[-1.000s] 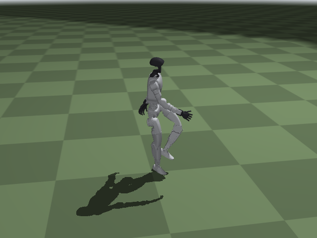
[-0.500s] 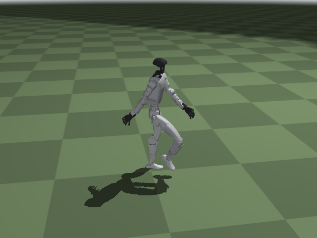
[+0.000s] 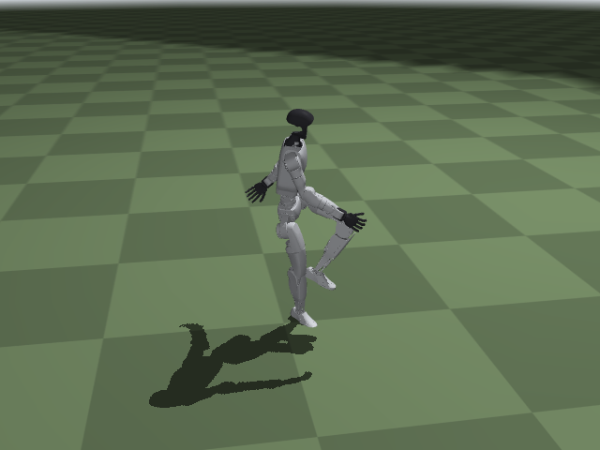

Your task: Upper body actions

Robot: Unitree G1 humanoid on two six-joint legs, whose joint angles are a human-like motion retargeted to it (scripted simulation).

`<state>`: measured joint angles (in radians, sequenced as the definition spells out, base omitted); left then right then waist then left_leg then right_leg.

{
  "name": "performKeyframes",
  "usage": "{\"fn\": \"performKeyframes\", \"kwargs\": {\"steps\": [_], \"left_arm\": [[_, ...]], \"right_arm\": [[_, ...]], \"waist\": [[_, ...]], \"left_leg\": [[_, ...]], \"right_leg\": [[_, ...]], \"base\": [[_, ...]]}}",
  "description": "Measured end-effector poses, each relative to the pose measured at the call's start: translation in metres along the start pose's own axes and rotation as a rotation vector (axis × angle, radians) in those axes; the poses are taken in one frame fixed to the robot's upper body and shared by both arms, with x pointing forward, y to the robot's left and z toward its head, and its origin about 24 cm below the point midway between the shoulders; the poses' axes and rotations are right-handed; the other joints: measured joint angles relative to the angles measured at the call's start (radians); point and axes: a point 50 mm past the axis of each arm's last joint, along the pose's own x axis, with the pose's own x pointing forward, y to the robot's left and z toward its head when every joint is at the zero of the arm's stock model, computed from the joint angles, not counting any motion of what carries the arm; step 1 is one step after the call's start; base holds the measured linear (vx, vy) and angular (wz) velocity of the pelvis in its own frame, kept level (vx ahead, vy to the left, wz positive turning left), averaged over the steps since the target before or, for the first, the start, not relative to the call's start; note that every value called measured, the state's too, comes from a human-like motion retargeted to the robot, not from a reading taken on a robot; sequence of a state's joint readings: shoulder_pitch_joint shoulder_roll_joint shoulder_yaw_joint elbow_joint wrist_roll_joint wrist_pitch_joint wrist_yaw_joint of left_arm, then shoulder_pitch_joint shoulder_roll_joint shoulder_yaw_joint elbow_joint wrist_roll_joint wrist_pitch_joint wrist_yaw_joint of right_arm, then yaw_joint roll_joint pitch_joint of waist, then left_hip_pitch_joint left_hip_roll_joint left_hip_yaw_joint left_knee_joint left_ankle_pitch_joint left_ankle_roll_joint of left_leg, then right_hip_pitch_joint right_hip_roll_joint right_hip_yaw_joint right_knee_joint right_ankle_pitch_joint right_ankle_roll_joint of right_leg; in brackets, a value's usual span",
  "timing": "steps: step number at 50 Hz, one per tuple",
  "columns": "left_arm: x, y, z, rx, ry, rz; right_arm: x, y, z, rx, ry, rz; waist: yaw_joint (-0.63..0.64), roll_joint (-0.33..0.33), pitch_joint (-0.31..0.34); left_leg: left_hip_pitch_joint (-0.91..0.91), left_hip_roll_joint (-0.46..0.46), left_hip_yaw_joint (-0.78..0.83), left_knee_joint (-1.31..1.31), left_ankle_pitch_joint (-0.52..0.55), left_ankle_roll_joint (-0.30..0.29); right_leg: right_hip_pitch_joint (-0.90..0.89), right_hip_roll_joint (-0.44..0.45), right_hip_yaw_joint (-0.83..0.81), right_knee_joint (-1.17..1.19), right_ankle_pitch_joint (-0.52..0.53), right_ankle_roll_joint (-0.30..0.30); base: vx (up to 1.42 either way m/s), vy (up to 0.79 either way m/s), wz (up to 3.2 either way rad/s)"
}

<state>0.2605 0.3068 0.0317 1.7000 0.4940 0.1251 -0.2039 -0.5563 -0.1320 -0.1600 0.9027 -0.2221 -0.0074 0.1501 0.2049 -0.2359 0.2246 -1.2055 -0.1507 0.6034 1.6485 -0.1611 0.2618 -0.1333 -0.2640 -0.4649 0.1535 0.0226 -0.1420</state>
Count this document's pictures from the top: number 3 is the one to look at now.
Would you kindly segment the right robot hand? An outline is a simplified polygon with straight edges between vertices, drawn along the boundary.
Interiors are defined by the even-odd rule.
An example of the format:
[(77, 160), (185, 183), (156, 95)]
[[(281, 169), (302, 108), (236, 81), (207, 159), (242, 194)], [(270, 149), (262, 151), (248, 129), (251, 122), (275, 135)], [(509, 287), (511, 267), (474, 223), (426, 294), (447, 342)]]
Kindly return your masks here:
[[(362, 215), (364, 215), (364, 213), (356, 213), (356, 214), (349, 213), (349, 214), (347, 214), (347, 211), (345, 211), (345, 210), (343, 210), (343, 209), (341, 209), (341, 208), (339, 208), (339, 207), (338, 207), (337, 209), (338, 209), (339, 211), (341, 211), (341, 212), (343, 212), (343, 213), (344, 213), (344, 215), (342, 216), (342, 218), (341, 218), (341, 219), (337, 219), (337, 220), (339, 220), (339, 221), (343, 221), (343, 220), (344, 220), (345, 224), (346, 224), (346, 225), (347, 225), (349, 228), (352, 228), (354, 231), (356, 231), (356, 232), (359, 232), (359, 230), (355, 229), (355, 228), (354, 228), (354, 226), (355, 226), (356, 228), (360, 229), (360, 230), (361, 230), (361, 229), (363, 229), (363, 227), (360, 227), (360, 226), (356, 225), (356, 223), (357, 223), (357, 224), (359, 224), (359, 225), (361, 225), (361, 226), (365, 226), (365, 225), (366, 225), (365, 223), (361, 223), (361, 222), (359, 222), (359, 221), (362, 221), (362, 222), (367, 222), (367, 220), (366, 220), (366, 219), (361, 219), (361, 218), (357, 217), (357, 216), (362, 216)], [(335, 217), (334, 217), (334, 218), (335, 218)], [(359, 221), (358, 221), (358, 220), (359, 220)]]

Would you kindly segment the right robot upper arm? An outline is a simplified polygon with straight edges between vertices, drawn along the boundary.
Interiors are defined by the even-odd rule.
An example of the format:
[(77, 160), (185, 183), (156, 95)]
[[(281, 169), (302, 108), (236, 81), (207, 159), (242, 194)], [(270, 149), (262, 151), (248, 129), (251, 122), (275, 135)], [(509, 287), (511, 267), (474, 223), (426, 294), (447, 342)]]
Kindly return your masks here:
[(304, 176), (302, 170), (300, 158), (294, 152), (288, 153), (284, 157), (285, 168), (291, 175), (293, 183), (300, 197), (303, 199), (303, 193), (307, 190), (311, 191), (315, 195), (315, 189), (313, 187), (306, 186), (306, 177)]

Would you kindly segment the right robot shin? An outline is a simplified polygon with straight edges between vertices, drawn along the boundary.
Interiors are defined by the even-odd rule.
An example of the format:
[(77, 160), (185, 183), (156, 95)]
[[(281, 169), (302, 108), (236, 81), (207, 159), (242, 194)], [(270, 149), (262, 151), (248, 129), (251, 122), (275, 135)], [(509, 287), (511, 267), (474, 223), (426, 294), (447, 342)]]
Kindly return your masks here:
[(289, 277), (289, 288), (295, 303), (296, 313), (302, 315), (301, 311), (303, 310), (303, 312), (305, 312), (305, 299), (307, 296), (306, 276), (302, 276), (301, 280), (299, 281), (292, 269), (290, 269), (287, 274)]

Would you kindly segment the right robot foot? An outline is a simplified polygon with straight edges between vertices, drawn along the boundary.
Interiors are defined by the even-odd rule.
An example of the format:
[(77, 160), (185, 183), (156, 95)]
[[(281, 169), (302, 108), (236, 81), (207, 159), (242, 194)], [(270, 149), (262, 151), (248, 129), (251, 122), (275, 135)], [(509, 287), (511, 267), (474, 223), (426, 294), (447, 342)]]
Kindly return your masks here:
[(301, 314), (302, 315), (299, 315), (299, 313), (298, 314), (296, 313), (295, 307), (292, 308), (291, 316), (293, 316), (301, 324), (303, 324), (307, 327), (316, 327), (317, 326), (317, 323), (313, 319), (311, 319), (306, 312), (303, 312), (303, 310), (302, 310)]

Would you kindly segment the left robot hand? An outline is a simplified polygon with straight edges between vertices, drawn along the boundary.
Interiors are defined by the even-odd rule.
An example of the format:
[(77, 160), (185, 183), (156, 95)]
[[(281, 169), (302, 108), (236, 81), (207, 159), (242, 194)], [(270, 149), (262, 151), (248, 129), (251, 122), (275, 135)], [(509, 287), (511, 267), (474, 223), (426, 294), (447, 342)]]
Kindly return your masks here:
[[(267, 176), (268, 176), (268, 175), (267, 175)], [(267, 177), (267, 176), (266, 176), (266, 177)], [(265, 179), (266, 177), (264, 177), (264, 179)], [(263, 180), (264, 180), (264, 179), (263, 179)], [(250, 196), (252, 193), (254, 193), (254, 192), (256, 191), (256, 193), (255, 193), (254, 195), (252, 195), (252, 196), (251, 196), (251, 197), (248, 199), (249, 201), (250, 201), (252, 198), (254, 198), (254, 197), (257, 195), (257, 194), (259, 194), (259, 195), (258, 195), (258, 196), (257, 196), (257, 197), (256, 197), (256, 198), (255, 198), (255, 199), (252, 201), (252, 203), (254, 203), (254, 202), (255, 202), (255, 201), (256, 201), (256, 200), (257, 200), (257, 199), (258, 199), (258, 198), (259, 198), (259, 197), (262, 195), (262, 197), (261, 197), (261, 199), (260, 199), (260, 202), (261, 202), (261, 201), (264, 199), (265, 192), (267, 191), (267, 189), (268, 189), (268, 188), (270, 188), (270, 187), (271, 187), (271, 186), (274, 184), (274, 183), (272, 183), (271, 185), (267, 186), (267, 185), (264, 183), (264, 181), (263, 181), (263, 180), (261, 181), (261, 183), (257, 183), (255, 186), (251, 187), (250, 189), (248, 189), (248, 190), (245, 192), (245, 193), (248, 193), (249, 191), (251, 191), (252, 189), (254, 189), (254, 188), (255, 188), (253, 191), (251, 191), (251, 192), (250, 192), (250, 193), (247, 195), (247, 197), (248, 197), (248, 196)]]

